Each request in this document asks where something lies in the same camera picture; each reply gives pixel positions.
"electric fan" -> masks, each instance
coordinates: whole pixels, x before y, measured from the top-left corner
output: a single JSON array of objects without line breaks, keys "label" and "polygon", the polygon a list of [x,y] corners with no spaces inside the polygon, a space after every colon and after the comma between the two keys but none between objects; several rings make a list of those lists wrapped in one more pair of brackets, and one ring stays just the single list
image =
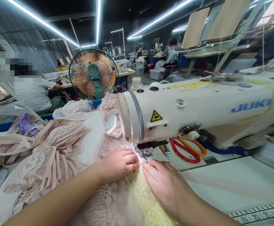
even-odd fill
[{"label": "electric fan", "polygon": [[118,69],[105,52],[89,48],[78,52],[71,60],[69,78],[76,90],[88,99],[101,99],[116,90]]}]

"red scissors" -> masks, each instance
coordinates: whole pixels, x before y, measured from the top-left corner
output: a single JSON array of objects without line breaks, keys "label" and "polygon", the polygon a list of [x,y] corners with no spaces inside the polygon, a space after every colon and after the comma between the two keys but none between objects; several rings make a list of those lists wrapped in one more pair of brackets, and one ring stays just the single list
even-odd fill
[{"label": "red scissors", "polygon": [[[194,153],[191,149],[183,146],[182,144],[180,144],[178,141],[174,140],[174,138],[176,137],[173,137],[173,138],[169,138],[169,141],[171,143],[171,146],[172,146],[172,149],[174,149],[175,153],[183,160],[185,160],[186,162],[190,162],[190,163],[199,163],[201,161],[200,157]],[[184,149],[185,151],[187,151],[188,153],[190,153],[193,157],[195,157],[195,159],[189,159],[189,158],[186,158],[184,155],[182,155],[178,149],[176,148],[175,144],[177,146],[179,146],[180,148]]]}]

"yellow label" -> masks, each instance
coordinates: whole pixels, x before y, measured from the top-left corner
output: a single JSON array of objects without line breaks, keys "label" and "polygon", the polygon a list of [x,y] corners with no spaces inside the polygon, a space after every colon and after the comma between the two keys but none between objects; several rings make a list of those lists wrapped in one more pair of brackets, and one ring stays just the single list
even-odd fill
[{"label": "yellow label", "polygon": [[171,86],[171,87],[178,91],[187,91],[187,90],[201,89],[201,88],[207,88],[212,86],[216,86],[216,84],[211,82],[197,82],[197,83],[190,83],[186,85]]},{"label": "yellow label", "polygon": [[159,120],[162,120],[162,119],[163,118],[158,114],[158,112],[154,110],[150,122],[156,122],[156,121],[159,121]]}]

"ruler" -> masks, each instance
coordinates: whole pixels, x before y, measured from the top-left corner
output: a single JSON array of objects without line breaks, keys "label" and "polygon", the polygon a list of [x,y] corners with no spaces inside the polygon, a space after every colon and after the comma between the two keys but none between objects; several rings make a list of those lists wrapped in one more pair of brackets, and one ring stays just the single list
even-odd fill
[{"label": "ruler", "polygon": [[246,226],[265,226],[274,224],[274,203],[260,204],[226,211],[229,217]]}]

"juki logo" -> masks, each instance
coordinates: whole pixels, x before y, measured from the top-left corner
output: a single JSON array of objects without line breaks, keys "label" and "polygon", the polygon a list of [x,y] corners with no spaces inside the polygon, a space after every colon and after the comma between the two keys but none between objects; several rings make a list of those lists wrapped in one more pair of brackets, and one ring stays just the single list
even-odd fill
[{"label": "juki logo", "polygon": [[240,104],[238,109],[236,108],[231,109],[231,113],[244,111],[244,110],[251,110],[253,108],[266,107],[266,106],[270,106],[271,103],[272,103],[272,99],[268,99],[268,100],[265,99],[265,100],[259,100],[259,101],[254,101],[250,103]]}]

